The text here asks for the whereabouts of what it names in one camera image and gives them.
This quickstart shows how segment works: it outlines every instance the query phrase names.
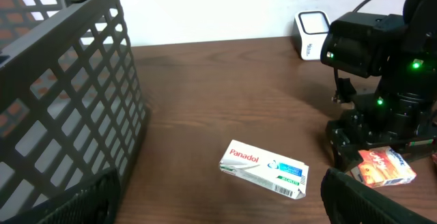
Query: orange box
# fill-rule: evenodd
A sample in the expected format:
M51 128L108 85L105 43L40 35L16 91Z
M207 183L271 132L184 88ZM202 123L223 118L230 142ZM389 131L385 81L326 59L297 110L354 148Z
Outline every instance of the orange box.
M416 178L416 173L400 154L389 146L358 153L363 162L350 172L359 182L368 187L407 184Z

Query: wood grain surface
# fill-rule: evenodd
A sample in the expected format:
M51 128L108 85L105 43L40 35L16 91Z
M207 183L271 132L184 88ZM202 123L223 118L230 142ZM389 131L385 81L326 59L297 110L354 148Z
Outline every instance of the wood grain surface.
M133 53L152 118L117 223L329 223L320 197L333 165L324 129L342 110L330 101L332 68L300 60L288 38ZM360 89L378 79L352 81ZM288 199L220 172L232 139L307 164L307 196ZM434 166L430 158L411 166L413 183L377 190L437 221Z

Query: green label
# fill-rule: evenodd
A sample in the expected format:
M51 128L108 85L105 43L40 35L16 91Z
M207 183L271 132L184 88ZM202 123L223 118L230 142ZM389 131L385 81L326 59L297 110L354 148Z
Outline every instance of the green label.
M231 171L231 172L233 172L235 170L235 169L231 169L231 168L228 168L228 167L225 167L225 166L220 166L220 168L224 169L224 170Z
M286 182L295 184L296 186L299 185L299 182L292 180L292 179L289 179L289 178L286 178L286 177L283 177L283 176L278 176L278 179L285 180Z

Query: panadol box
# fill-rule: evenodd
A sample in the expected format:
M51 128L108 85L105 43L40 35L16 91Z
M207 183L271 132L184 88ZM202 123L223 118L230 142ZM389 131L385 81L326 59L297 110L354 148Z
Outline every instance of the panadol box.
M292 199L306 195L308 166L236 140L223 155L220 170Z

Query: plastic basket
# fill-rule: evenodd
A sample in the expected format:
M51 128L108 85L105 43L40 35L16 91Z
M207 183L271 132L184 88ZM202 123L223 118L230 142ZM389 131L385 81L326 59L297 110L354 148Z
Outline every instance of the plastic basket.
M108 167L126 186L148 111L119 0L76 0L4 48L0 95L0 221Z
M66 7L65 0L0 0L0 50Z

